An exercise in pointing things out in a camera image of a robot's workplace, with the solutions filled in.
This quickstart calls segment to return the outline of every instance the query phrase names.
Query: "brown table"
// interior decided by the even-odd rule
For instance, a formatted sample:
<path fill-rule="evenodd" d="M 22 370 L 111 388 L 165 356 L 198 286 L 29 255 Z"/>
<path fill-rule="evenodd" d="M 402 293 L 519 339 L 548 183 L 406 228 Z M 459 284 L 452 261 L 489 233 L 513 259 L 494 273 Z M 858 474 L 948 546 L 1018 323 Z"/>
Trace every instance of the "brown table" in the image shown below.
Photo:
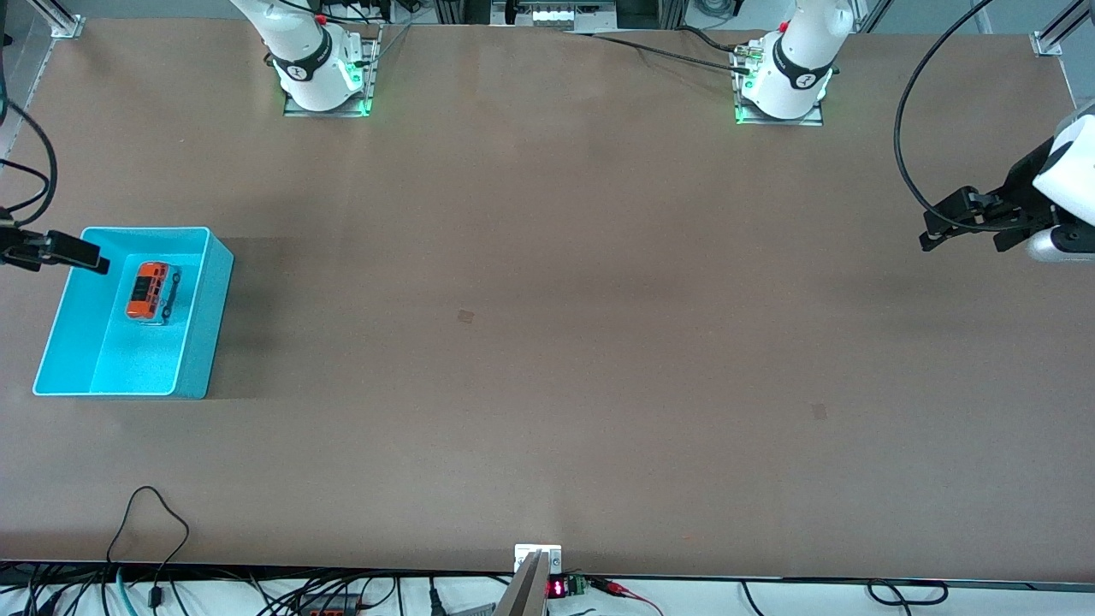
<path fill-rule="evenodd" d="M 920 252 L 890 129 L 930 43 L 852 37 L 814 129 L 736 126 L 716 70 L 423 26 L 372 117 L 312 120 L 245 22 L 93 21 L 34 100 L 41 228 L 208 224 L 237 265 L 194 404 L 35 399 L 65 271 L 0 271 L 0 557 L 101 558 L 149 483 L 191 561 L 1095 580 L 1095 268 Z M 993 187 L 1069 108 L 1025 38 L 958 37 L 911 171 Z M 177 541 L 134 523 L 123 558 Z"/>

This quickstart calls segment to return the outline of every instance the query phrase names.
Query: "blue cable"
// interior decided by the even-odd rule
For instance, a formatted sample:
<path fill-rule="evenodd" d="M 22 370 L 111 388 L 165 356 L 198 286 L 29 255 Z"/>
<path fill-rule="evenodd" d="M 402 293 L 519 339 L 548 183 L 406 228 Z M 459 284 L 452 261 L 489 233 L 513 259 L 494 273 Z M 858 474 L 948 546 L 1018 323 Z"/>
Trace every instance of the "blue cable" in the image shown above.
<path fill-rule="evenodd" d="M 118 572 L 114 574 L 114 583 L 118 586 L 118 594 L 122 595 L 122 604 L 126 606 L 126 612 L 129 616 L 137 616 L 137 611 L 134 609 L 134 604 L 129 601 L 129 594 L 126 593 L 126 584 L 122 581 L 122 568 L 118 567 Z"/>

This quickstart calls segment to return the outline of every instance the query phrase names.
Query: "blue plastic bin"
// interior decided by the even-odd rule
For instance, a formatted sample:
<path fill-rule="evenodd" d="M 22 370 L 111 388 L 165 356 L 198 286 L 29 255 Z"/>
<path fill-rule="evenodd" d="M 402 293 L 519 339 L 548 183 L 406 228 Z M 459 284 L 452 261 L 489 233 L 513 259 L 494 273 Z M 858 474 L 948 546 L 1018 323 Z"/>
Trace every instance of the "blue plastic bin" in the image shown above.
<path fill-rule="evenodd" d="M 205 226 L 89 226 L 111 259 L 105 276 L 72 268 L 34 381 L 37 396 L 204 398 L 209 387 L 232 253 Z M 126 316 L 137 268 L 178 268 L 171 319 Z"/>

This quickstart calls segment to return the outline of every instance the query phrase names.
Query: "metal post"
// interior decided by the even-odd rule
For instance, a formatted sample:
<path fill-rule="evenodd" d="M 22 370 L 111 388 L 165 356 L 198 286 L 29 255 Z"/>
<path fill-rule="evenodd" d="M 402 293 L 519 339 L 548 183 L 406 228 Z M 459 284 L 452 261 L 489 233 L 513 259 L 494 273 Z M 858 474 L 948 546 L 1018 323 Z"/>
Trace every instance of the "metal post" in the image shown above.
<path fill-rule="evenodd" d="M 493 616 L 544 616 L 548 609 L 548 574 L 551 556 L 546 551 L 530 551 L 514 573 Z"/>
<path fill-rule="evenodd" d="M 57 0 L 27 0 L 27 2 L 49 24 L 54 31 L 54 38 L 77 38 L 83 31 L 84 19 L 70 13 Z"/>
<path fill-rule="evenodd" d="M 1087 21 L 1091 14 L 1091 0 L 1070 2 L 1046 27 L 1030 35 L 1034 53 L 1039 56 L 1060 56 L 1061 42 Z"/>
<path fill-rule="evenodd" d="M 863 18 L 863 22 L 860 23 L 860 30 L 857 32 L 869 34 L 878 27 L 878 22 L 883 20 L 886 15 L 886 11 L 894 4 L 894 0 L 878 0 L 874 9 L 867 13 L 867 16 Z"/>

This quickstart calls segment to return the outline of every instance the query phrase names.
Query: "toy car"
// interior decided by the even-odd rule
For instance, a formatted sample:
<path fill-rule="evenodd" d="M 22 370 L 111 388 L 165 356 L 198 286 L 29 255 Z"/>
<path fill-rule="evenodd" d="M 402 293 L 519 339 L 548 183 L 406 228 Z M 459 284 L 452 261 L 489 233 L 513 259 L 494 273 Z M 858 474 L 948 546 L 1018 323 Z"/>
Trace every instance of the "toy car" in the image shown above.
<path fill-rule="evenodd" d="M 166 324 L 180 279 L 178 270 L 162 260 L 141 263 L 126 304 L 126 316 L 143 325 Z"/>

